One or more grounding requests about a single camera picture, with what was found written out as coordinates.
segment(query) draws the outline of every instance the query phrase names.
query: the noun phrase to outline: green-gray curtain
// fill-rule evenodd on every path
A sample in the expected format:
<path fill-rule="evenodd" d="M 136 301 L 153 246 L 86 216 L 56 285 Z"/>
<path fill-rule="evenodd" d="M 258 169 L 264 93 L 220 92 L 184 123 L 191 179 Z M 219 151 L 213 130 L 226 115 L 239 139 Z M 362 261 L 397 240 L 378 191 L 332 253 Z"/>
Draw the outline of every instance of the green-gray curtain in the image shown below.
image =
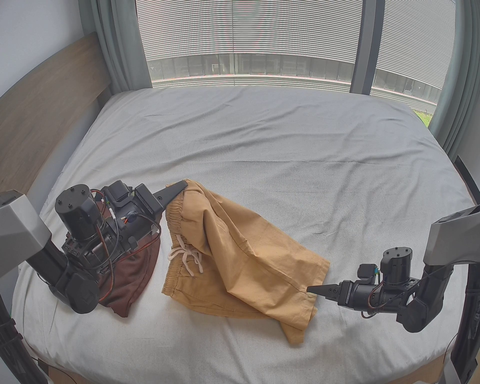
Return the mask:
<path fill-rule="evenodd" d="M 455 43 L 429 129 L 452 161 L 480 92 L 480 1 L 456 0 Z"/>
<path fill-rule="evenodd" d="M 98 34 L 112 94 L 152 88 L 134 0 L 78 0 L 84 34 Z"/>

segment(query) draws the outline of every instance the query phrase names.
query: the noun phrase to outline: mattress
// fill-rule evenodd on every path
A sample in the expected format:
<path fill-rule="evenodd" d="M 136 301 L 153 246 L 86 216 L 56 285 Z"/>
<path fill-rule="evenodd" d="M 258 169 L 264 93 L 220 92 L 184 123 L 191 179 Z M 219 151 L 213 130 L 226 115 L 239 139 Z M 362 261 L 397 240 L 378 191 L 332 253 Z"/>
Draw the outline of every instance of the mattress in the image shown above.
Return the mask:
<path fill-rule="evenodd" d="M 384 250 L 413 249 L 420 277 L 430 224 L 473 205 L 448 157 L 406 104 L 280 87 L 146 89 L 115 95 L 65 165 L 41 217 L 67 187 L 121 179 L 151 191 L 189 178 L 331 261 L 325 284 L 356 279 Z M 164 219 L 154 274 L 128 318 L 60 303 L 27 264 L 12 315 L 32 353 L 96 383 L 385 383 L 445 352 L 467 270 L 455 267 L 442 312 L 418 334 L 393 314 L 369 320 L 317 298 L 305 342 L 275 320 L 215 317 L 161 294 L 171 240 Z"/>

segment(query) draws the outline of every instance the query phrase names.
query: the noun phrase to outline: wooden bed frame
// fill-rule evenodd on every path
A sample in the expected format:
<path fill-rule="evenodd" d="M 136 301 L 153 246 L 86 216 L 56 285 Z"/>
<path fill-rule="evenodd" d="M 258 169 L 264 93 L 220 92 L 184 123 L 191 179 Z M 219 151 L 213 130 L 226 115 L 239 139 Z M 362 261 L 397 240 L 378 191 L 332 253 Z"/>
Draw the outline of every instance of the wooden bed frame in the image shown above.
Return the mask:
<path fill-rule="evenodd" d="M 45 60 L 0 97 L 0 191 L 27 193 L 55 146 L 110 82 L 92 33 Z"/>

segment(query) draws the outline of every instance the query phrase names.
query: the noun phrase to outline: white drawstring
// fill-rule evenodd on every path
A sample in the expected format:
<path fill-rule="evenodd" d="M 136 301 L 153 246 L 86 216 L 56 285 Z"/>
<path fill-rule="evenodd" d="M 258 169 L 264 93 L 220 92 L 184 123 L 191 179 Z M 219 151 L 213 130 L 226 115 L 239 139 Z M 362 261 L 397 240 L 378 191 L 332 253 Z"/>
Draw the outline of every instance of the white drawstring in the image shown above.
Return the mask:
<path fill-rule="evenodd" d="M 180 253 L 183 253 L 183 257 L 182 257 L 183 265 L 187 269 L 190 276 L 194 276 L 192 270 L 187 265 L 187 256 L 191 255 L 193 256 L 193 260 L 195 261 L 195 264 L 198 265 L 198 270 L 200 271 L 200 273 L 203 273 L 204 272 L 204 269 L 202 268 L 203 253 L 201 253 L 198 249 L 196 249 L 190 244 L 185 245 L 180 235 L 177 235 L 177 240 L 179 241 L 180 246 L 175 247 L 170 251 L 170 254 L 168 255 L 168 259 L 172 261 L 175 258 L 175 256 L 177 256 Z"/>

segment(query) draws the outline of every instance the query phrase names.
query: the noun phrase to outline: green grass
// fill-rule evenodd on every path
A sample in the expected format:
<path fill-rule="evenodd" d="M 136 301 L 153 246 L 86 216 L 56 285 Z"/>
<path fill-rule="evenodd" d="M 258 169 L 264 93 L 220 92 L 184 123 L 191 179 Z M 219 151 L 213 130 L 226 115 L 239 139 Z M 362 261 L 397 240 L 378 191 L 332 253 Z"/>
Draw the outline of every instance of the green grass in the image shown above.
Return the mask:
<path fill-rule="evenodd" d="M 426 127 L 428 127 L 428 125 L 430 124 L 430 120 L 432 120 L 432 116 L 430 113 L 425 113 L 425 112 L 420 112 L 420 111 L 416 111 L 416 110 L 413 110 L 417 116 L 420 118 L 420 120 L 423 121 L 423 124 L 425 124 Z"/>

